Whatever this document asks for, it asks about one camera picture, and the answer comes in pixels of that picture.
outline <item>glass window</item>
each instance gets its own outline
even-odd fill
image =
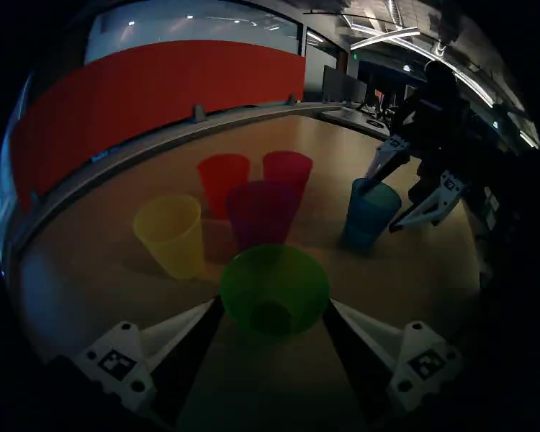
[[[85,63],[171,40],[229,40],[298,54],[297,31],[285,18],[229,1],[139,1],[96,17]]]

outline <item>plastic cup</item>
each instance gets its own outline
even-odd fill
[[[134,218],[134,234],[175,279],[204,271],[200,203],[188,195],[152,199]]]
[[[264,243],[283,243],[298,200],[284,184],[252,181],[230,191],[227,208],[234,237],[243,251]]]
[[[290,246],[262,245],[230,262],[222,275],[220,296],[241,328],[282,338],[301,333],[320,319],[330,287],[313,257]]]
[[[212,213],[228,219],[226,196],[233,187],[248,182],[250,161],[242,155],[216,155],[200,162],[198,173]]]
[[[287,184],[300,202],[310,177],[312,159],[295,151],[273,151],[262,158],[264,180]]]
[[[365,181],[356,179],[352,183],[343,232],[343,239],[361,251],[372,246],[402,207],[400,196],[384,183],[378,183],[365,195],[358,194],[358,188]]]

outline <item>wooden table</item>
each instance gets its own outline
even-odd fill
[[[378,144],[343,127],[288,116],[192,141],[120,173],[64,210],[22,258],[19,302],[30,341],[44,360],[72,356],[121,320],[144,328],[216,295],[236,247],[228,222],[207,210],[196,165],[213,154],[239,152],[251,160],[251,178],[260,179],[262,157],[271,150],[296,150],[314,160],[287,242],[323,265],[332,297],[398,327],[425,320],[447,336],[479,288],[461,204],[436,228],[382,234],[366,256],[338,247],[351,183],[364,175]],[[414,160],[386,180],[404,208],[417,165]],[[189,282],[169,278],[132,233],[140,206],[170,192],[194,195],[204,209],[207,269]],[[253,414],[242,415],[247,410]],[[181,413],[181,429],[254,430],[255,418],[276,429],[288,415],[297,429],[364,426],[323,324],[269,348],[245,343],[224,317]]]

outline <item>ceiling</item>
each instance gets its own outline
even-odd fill
[[[426,50],[433,50],[438,41],[446,46],[444,59],[479,82],[498,102],[505,102],[515,111],[523,111],[517,89],[502,57],[472,19],[465,16],[455,1],[445,0],[286,0],[308,12],[344,13],[355,24],[379,31],[417,27],[421,35],[410,41]],[[370,37],[350,30],[340,19],[341,32],[349,43]],[[396,57],[404,52],[391,44],[374,44],[362,50],[379,53],[389,51]],[[406,59],[411,55],[403,53]]]

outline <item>ceiling light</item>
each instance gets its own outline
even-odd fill
[[[364,25],[360,25],[360,24],[352,24],[350,28],[352,30],[356,30],[357,32],[368,33],[369,35],[373,35],[373,36],[384,34],[383,32],[379,32],[378,30],[371,29],[370,27],[365,27]]]
[[[312,32],[306,32],[306,34],[308,36],[310,36],[312,39],[316,39],[318,42],[324,42],[324,39],[322,39],[321,37],[318,37],[316,36],[314,33]]]
[[[346,21],[346,24],[348,24],[349,27],[352,27],[352,23],[346,15],[342,14],[342,18],[344,18],[344,21]]]
[[[532,138],[530,138],[527,134],[525,134],[524,132],[520,131],[520,138],[522,138],[523,140],[525,140],[528,145],[530,145],[530,147],[532,148],[539,148],[538,144],[536,143],[536,141],[534,141]]]
[[[369,35],[373,35],[373,36],[384,35],[383,32],[380,32],[378,30],[371,29],[370,27],[365,27],[359,24],[352,24],[351,28],[352,30],[356,30],[357,32],[368,33]],[[388,42],[394,43],[403,48],[407,48],[408,50],[412,50],[415,53],[423,55],[429,60],[441,61],[454,72],[454,75],[456,75],[456,77],[460,81],[462,81],[471,90],[473,90],[473,92],[476,93],[486,103],[486,105],[488,105],[490,108],[492,108],[492,106],[494,105],[494,100],[492,99],[492,97],[476,81],[474,81],[473,79],[468,77],[466,74],[459,71],[456,66],[451,65],[450,63],[438,57],[437,55],[434,55],[433,53],[430,53],[429,51],[426,51],[423,48],[420,48],[417,45],[414,45],[413,43],[408,42],[407,40],[402,40],[400,38],[397,38],[397,39],[388,40]]]
[[[395,30],[394,32],[384,33],[382,35],[369,37],[368,39],[361,40],[360,42],[356,42],[350,45],[350,49],[355,50],[357,48],[362,48],[367,45],[372,45],[373,43],[383,42],[385,40],[399,39],[401,37],[407,37],[407,36],[418,36],[419,34],[420,34],[420,31],[416,27],[409,27],[407,29]]]

